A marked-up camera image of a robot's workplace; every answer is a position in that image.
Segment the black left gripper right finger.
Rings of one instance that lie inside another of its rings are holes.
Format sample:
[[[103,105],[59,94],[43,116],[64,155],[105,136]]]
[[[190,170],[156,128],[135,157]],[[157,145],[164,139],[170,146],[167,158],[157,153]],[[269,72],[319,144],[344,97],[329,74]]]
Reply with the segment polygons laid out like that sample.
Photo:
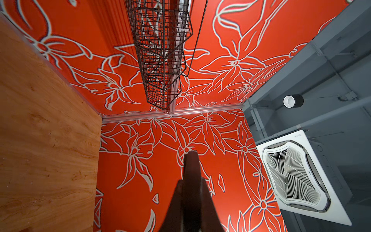
[[[224,232],[212,201],[206,181],[201,179],[201,231]]]

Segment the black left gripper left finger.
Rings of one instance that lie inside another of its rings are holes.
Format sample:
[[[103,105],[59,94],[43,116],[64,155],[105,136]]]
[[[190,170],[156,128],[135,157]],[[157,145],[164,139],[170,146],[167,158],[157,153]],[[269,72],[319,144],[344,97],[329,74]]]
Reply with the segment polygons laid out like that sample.
[[[165,219],[159,229],[160,232],[180,232],[182,223],[182,187],[183,181],[179,180],[174,189]]]

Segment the black smartphone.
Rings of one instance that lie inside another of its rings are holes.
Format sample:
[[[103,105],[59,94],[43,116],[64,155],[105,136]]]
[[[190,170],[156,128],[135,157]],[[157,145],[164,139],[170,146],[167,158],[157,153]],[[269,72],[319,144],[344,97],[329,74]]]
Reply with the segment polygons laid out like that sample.
[[[201,192],[199,156],[196,151],[190,151],[185,155],[183,168],[183,232],[198,232],[201,228]]]

